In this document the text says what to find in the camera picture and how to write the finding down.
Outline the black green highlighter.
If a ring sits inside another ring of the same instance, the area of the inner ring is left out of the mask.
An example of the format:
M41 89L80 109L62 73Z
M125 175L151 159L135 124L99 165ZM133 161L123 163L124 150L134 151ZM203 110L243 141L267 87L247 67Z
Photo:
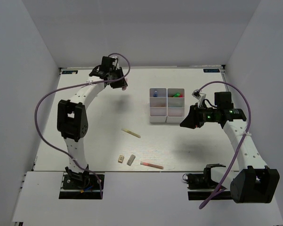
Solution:
M172 97L176 98L176 97L179 97L180 95L181 95L181 93L176 92L175 94L172 95Z

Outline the yellow marker pen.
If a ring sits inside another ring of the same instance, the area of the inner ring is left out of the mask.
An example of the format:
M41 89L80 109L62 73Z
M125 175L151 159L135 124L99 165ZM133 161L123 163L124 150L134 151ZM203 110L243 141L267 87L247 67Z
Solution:
M132 131L130 131L130 130L128 130L128 129L121 129L121 130L122 130L123 132L126 132L126 133L132 135L132 136L135 136L135 137L137 137L137 138L141 138L141 136L140 136L139 134L137 134L137 133L135 133L135 132L132 132Z

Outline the pink translucent tube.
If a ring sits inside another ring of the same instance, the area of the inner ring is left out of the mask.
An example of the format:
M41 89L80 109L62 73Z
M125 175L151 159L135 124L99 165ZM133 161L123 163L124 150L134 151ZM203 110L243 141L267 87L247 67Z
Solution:
M125 91L128 87L128 79L125 79L125 85L122 86L122 91Z

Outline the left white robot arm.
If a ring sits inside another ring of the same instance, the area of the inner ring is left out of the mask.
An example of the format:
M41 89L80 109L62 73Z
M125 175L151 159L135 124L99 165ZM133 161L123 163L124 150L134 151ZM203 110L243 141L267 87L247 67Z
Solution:
M90 183L83 141L89 127L87 108L106 86L113 89L128 86L118 61L116 56L102 57L101 64L89 74L87 84L70 99L60 100L57 106L57 130L65 141L67 153L70 154L69 166L65 170L80 188L85 188Z

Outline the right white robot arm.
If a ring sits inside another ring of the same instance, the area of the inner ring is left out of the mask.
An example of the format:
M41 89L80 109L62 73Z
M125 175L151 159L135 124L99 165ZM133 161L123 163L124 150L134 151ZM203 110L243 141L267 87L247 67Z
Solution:
M190 106L186 118L180 126L199 129L205 123L218 123L229 138L234 152L238 172L230 171L226 179L222 177L227 168L223 164L208 164L201 174L187 173L183 180L190 190L223 189L230 192L236 203L270 203L275 194L280 175L278 170L271 169L260 156L250 133L247 132L246 116L242 109L234 108L230 92L216 92L215 105L207 107L204 103L206 95L194 91L198 100Z

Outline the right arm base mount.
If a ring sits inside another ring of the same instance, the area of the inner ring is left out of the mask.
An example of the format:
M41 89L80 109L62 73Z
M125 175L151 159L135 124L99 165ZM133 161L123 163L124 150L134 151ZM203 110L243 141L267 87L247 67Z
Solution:
M204 201L218 185L211 180L205 180L204 174L200 173L186 173L182 176L182 179L187 184L189 201Z

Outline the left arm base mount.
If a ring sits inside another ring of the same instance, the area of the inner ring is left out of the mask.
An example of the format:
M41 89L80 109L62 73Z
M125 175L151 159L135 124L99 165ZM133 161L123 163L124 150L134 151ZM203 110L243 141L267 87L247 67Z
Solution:
M100 187L97 178L90 174L85 182L71 179L63 174L60 192L60 200L101 200Z

